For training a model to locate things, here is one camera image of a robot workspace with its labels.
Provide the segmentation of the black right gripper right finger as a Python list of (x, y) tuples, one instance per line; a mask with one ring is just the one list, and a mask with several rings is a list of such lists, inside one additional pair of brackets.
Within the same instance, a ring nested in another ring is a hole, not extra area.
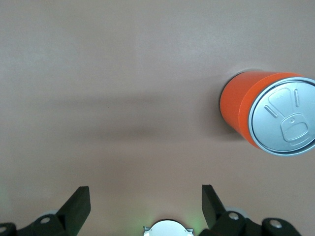
[(199, 236), (302, 236), (288, 221), (265, 218), (259, 225), (234, 210), (226, 210), (213, 186), (202, 186), (202, 212), (208, 228)]

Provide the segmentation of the orange can with silver lid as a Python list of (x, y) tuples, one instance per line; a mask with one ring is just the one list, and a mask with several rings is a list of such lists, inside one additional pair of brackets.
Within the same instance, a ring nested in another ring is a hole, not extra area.
[(247, 71), (220, 97), (228, 125), (254, 147), (278, 156), (315, 148), (315, 80), (292, 72)]

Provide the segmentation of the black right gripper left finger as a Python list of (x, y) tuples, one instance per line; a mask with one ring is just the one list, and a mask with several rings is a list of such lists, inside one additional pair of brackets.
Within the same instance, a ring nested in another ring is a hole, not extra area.
[(54, 214), (46, 214), (28, 226), (0, 223), (0, 236), (77, 236), (91, 212), (90, 190), (80, 186)]

